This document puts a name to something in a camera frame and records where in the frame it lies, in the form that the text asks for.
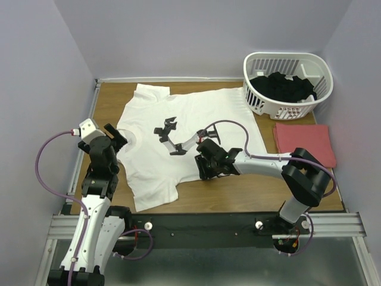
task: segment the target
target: folded red cloth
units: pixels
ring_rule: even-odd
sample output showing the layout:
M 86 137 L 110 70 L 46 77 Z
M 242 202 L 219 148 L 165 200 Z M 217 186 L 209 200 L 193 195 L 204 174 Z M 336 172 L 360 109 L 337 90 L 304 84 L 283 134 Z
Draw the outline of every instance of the folded red cloth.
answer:
M 336 167 L 327 125 L 285 125 L 276 123 L 274 138 L 280 153 L 305 148 L 324 167 Z

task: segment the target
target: wooden surface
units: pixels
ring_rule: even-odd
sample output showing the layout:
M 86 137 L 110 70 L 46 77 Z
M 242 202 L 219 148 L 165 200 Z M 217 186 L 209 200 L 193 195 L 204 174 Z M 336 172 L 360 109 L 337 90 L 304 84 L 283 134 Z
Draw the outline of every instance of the wooden surface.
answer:
M 169 86 L 171 94 L 188 94 L 191 92 L 208 91 L 220 88 L 241 87 L 242 82 L 160 82 L 150 85 Z M 99 126 L 111 123 L 116 126 L 124 106 L 133 96 L 136 83 L 103 83 L 99 92 L 93 118 Z M 257 116 L 255 119 L 261 131 L 268 153 L 277 153 L 273 137 L 276 121 L 268 115 Z M 303 119 L 284 121 L 285 124 L 315 124 L 310 113 Z M 76 197 L 80 198 L 80 185 L 85 177 L 90 161 L 85 155 L 77 184 Z M 128 206 L 135 212 L 133 194 L 126 181 L 124 167 L 120 164 L 119 184 L 114 194 L 112 205 Z M 291 196 L 286 183 L 260 175 L 228 176 L 210 181 L 194 181 L 177 186 L 179 199 L 142 213 L 202 213 L 202 212 L 261 212 L 277 211 L 285 200 Z M 321 201 L 316 210 L 342 210 L 338 192 Z M 71 210 L 79 212 L 75 204 Z

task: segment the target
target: white fabric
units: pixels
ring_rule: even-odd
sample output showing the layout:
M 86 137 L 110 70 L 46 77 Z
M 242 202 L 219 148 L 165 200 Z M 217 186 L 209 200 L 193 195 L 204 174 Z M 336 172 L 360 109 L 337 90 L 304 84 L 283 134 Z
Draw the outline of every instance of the white fabric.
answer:
M 164 120 L 171 117 L 176 117 L 177 122 L 177 129 L 169 134 L 174 144 L 185 142 L 216 120 L 230 119 L 248 129 L 250 152 L 266 153 L 242 88 L 170 96 L 169 88 L 138 84 L 117 125 L 129 142 L 117 158 L 126 170 L 137 212 L 175 201 L 177 184 L 199 179 L 196 145 L 183 156 L 171 156 L 154 134 L 154 129 L 163 128 Z M 245 133 L 239 126 L 231 123 L 216 126 L 226 151 L 243 148 Z

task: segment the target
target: cable connector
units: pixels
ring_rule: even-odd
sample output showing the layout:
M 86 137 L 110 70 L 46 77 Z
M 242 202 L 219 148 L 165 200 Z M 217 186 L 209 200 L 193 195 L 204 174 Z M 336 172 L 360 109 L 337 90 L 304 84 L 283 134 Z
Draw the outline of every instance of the cable connector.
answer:
M 72 129 L 71 135 L 72 136 L 81 136 L 81 131 L 79 129 Z

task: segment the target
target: white plastic basket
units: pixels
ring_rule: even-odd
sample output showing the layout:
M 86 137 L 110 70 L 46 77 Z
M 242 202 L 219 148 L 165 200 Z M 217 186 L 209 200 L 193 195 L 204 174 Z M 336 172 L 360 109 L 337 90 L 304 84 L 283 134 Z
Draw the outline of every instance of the white plastic basket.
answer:
M 300 103 L 288 103 L 271 100 L 261 95 L 250 84 L 250 80 L 258 76 L 268 76 L 280 72 L 286 78 L 298 76 L 308 79 L 314 85 L 317 100 L 310 95 Z M 255 113 L 269 114 L 271 119 L 292 120 L 304 117 L 317 104 L 326 100 L 332 93 L 332 74 L 326 62 L 317 55 L 297 52 L 254 52 L 249 54 L 243 64 L 245 81 L 243 92 L 249 108 Z

